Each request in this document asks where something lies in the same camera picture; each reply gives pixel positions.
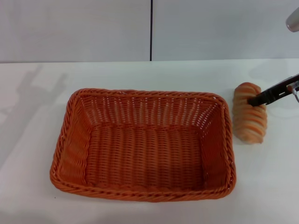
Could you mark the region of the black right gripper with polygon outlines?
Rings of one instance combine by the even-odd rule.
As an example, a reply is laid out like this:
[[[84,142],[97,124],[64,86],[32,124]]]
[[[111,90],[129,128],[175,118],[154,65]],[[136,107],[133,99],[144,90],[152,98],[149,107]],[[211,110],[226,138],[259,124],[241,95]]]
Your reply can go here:
[[[280,83],[274,85],[253,98],[248,99],[248,104],[251,106],[269,105],[285,96],[289,95],[287,86],[299,80],[299,74],[291,76]]]

